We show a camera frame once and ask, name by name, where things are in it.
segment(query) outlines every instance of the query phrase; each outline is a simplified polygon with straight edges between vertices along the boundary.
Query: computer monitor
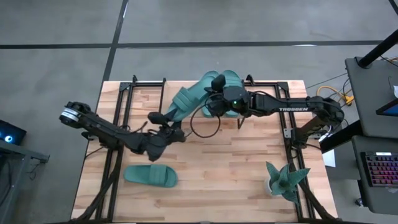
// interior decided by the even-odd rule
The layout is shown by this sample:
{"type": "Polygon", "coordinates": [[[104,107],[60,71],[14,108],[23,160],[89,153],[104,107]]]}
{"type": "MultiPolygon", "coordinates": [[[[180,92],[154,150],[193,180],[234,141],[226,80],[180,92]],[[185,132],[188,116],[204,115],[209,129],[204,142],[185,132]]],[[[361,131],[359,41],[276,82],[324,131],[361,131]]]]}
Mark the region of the computer monitor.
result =
{"type": "Polygon", "coordinates": [[[384,116],[398,116],[398,99],[395,99],[376,110],[376,114],[384,116]]]}
{"type": "Polygon", "coordinates": [[[26,131],[0,120],[0,141],[5,141],[17,146],[21,145],[22,140],[26,135],[26,131]]]}

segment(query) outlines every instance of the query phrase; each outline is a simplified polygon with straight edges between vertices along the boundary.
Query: yellow cable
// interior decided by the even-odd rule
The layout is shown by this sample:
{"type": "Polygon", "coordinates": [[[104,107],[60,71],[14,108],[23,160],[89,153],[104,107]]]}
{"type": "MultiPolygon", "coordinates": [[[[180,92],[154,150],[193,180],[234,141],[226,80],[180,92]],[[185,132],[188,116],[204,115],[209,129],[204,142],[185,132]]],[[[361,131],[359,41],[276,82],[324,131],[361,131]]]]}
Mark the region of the yellow cable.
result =
{"type": "Polygon", "coordinates": [[[318,90],[317,90],[317,96],[319,96],[319,92],[323,88],[328,88],[329,90],[333,90],[336,94],[339,94],[340,97],[343,97],[343,94],[339,93],[335,88],[333,88],[331,86],[321,86],[321,87],[319,87],[318,90]]]}
{"type": "Polygon", "coordinates": [[[352,88],[349,89],[349,90],[345,93],[345,95],[344,95],[344,94],[341,94],[338,90],[336,90],[335,88],[333,88],[333,87],[331,87],[331,86],[321,86],[321,87],[319,87],[318,90],[317,90],[317,96],[319,96],[320,90],[323,89],[323,88],[327,88],[327,89],[329,89],[329,90],[332,90],[332,91],[334,91],[337,95],[339,95],[339,96],[340,96],[340,99],[339,99],[337,102],[340,102],[341,100],[344,100],[344,101],[346,102],[347,105],[351,105],[352,101],[354,100],[354,96],[347,96],[347,93],[353,91],[352,88]]]}

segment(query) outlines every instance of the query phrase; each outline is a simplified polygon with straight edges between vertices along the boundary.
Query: concrete floor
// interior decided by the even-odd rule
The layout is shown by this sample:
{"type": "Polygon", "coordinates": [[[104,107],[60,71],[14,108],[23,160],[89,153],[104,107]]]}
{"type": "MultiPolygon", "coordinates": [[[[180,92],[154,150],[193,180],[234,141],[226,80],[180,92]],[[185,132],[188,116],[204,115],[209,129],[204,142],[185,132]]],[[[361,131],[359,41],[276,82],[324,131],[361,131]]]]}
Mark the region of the concrete floor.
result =
{"type": "MultiPolygon", "coordinates": [[[[122,0],[0,0],[0,45],[110,44],[121,5],[122,0]]],[[[397,28],[397,16],[388,0],[130,0],[119,42],[382,40],[397,28]]],[[[310,86],[345,73],[345,58],[373,47],[117,49],[109,79],[196,80],[209,70],[231,69],[242,77],[304,80],[310,86]]],[[[96,106],[108,54],[109,49],[0,50],[0,119],[27,130],[24,144],[32,150],[51,154],[36,179],[27,178],[13,223],[70,217],[87,142],[58,116],[68,101],[96,106]]],[[[396,55],[397,48],[385,54],[396,55]]],[[[346,79],[325,84],[340,89],[346,79]]],[[[344,111],[350,123],[358,119],[355,104],[344,111]]],[[[356,207],[356,181],[330,177],[330,183],[343,220],[397,220],[356,207]]]]}

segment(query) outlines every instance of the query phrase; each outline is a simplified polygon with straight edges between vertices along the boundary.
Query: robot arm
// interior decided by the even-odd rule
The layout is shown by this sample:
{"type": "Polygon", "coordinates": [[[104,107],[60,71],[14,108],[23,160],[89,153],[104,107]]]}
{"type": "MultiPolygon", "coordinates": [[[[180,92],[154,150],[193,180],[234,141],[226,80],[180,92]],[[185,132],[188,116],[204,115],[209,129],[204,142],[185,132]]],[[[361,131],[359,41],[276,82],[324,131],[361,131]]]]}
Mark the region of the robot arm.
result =
{"type": "MultiPolygon", "coordinates": [[[[153,119],[153,114],[150,113],[148,117],[153,119]]],[[[149,160],[152,162],[161,157],[169,144],[185,141],[183,131],[176,125],[169,126],[164,122],[160,123],[161,127],[158,131],[139,132],[145,126],[144,124],[137,131],[130,132],[100,118],[91,111],[88,105],[79,102],[69,102],[59,119],[70,127],[86,129],[90,134],[97,136],[99,142],[105,147],[115,148],[125,145],[135,154],[143,154],[147,151],[149,160]]]]}
{"type": "Polygon", "coordinates": [[[316,117],[301,128],[291,132],[291,145],[305,148],[308,137],[324,126],[338,125],[344,120],[340,104],[330,98],[320,96],[306,98],[277,99],[263,91],[246,91],[238,86],[223,88],[223,77],[216,78],[210,92],[211,103],[207,105],[213,116],[222,116],[228,110],[235,111],[245,118],[269,116],[275,112],[312,112],[316,117]]]}
{"type": "MultiPolygon", "coordinates": [[[[309,135],[324,126],[340,124],[344,113],[340,105],[332,99],[320,96],[306,98],[277,99],[261,91],[246,91],[238,86],[224,88],[225,77],[218,76],[213,80],[211,87],[206,87],[209,98],[212,100],[207,107],[213,116],[222,116],[227,111],[233,110],[245,118],[250,116],[269,116],[275,112],[308,112],[317,116],[301,128],[292,130],[291,144],[294,147],[305,148],[309,135]]],[[[175,111],[162,115],[151,112],[148,119],[151,123],[159,124],[159,130],[148,130],[147,133],[127,131],[100,118],[84,103],[69,102],[60,116],[63,124],[73,128],[84,128],[90,134],[98,136],[100,143],[109,148],[125,145],[135,154],[147,151],[149,160],[156,161],[165,148],[173,142],[185,142],[181,122],[169,126],[175,111]]]]}

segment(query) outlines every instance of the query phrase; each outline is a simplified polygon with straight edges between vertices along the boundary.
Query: desk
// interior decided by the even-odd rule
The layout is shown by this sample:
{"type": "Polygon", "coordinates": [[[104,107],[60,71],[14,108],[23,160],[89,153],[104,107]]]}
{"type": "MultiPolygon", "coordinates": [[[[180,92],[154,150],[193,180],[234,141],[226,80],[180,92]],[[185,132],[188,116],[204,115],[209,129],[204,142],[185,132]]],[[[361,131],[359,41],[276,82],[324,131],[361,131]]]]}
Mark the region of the desk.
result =
{"type": "MultiPolygon", "coordinates": [[[[120,82],[104,82],[97,113],[112,122],[120,82]]],[[[191,81],[167,81],[164,88],[162,112],[167,110],[172,97],[181,86],[191,81]]],[[[303,81],[288,81],[291,97],[306,97],[303,81]]],[[[248,87],[275,95],[269,87],[248,87]]],[[[150,111],[159,110],[160,87],[135,87],[129,113],[131,129],[147,121],[150,111]]],[[[312,118],[310,113],[296,113],[298,126],[312,118]]],[[[211,134],[217,127],[215,119],[198,117],[194,128],[211,134]]],[[[189,119],[183,121],[188,129],[189,119]]],[[[145,129],[157,129],[148,124],[145,129]]],[[[91,142],[87,153],[99,148],[91,142]]],[[[91,155],[84,163],[72,211],[78,217],[98,193],[103,175],[106,150],[91,155]]],[[[322,154],[318,149],[303,151],[306,167],[312,168],[308,181],[310,188],[326,210],[337,217],[322,154]]],[[[178,184],[171,189],[126,182],[120,176],[114,211],[114,222],[293,222],[297,221],[294,205],[282,197],[264,193],[267,178],[266,161],[281,168],[287,163],[278,114],[263,118],[248,118],[240,130],[236,119],[222,118],[221,129],[212,138],[201,139],[194,134],[185,143],[168,146],[156,164],[173,167],[178,184]]],[[[122,171],[130,165],[150,164],[147,156],[124,150],[122,171]]],[[[304,195],[300,198],[307,217],[304,195]]],[[[105,198],[104,211],[108,209],[105,198]]]]}
{"type": "Polygon", "coordinates": [[[374,213],[398,215],[397,190],[392,187],[370,187],[369,177],[365,171],[364,161],[361,158],[362,152],[373,151],[377,148],[378,152],[396,152],[398,141],[396,139],[368,138],[364,136],[354,136],[354,153],[358,163],[359,174],[361,175],[360,191],[364,206],[369,207],[374,213]]]}
{"type": "Polygon", "coordinates": [[[395,99],[392,86],[398,86],[398,68],[386,61],[376,60],[368,69],[364,69],[356,63],[355,58],[347,58],[345,64],[359,120],[324,140],[321,143],[322,150],[333,149],[350,141],[355,135],[398,139],[398,118],[376,114],[377,109],[395,99]]]}
{"type": "MultiPolygon", "coordinates": [[[[0,141],[0,155],[5,156],[9,162],[10,167],[3,169],[4,172],[0,173],[0,189],[6,189],[8,187],[9,177],[8,172],[11,168],[11,185],[9,193],[6,196],[4,203],[0,206],[0,224],[10,223],[11,215],[14,212],[14,207],[17,202],[19,189],[23,184],[23,175],[29,168],[29,162],[31,159],[37,159],[41,164],[45,164],[49,161],[49,155],[45,155],[39,152],[34,152],[26,149],[22,146],[16,146],[9,144],[4,141],[0,141]]],[[[5,192],[0,192],[0,197],[5,195],[5,192]]]]}

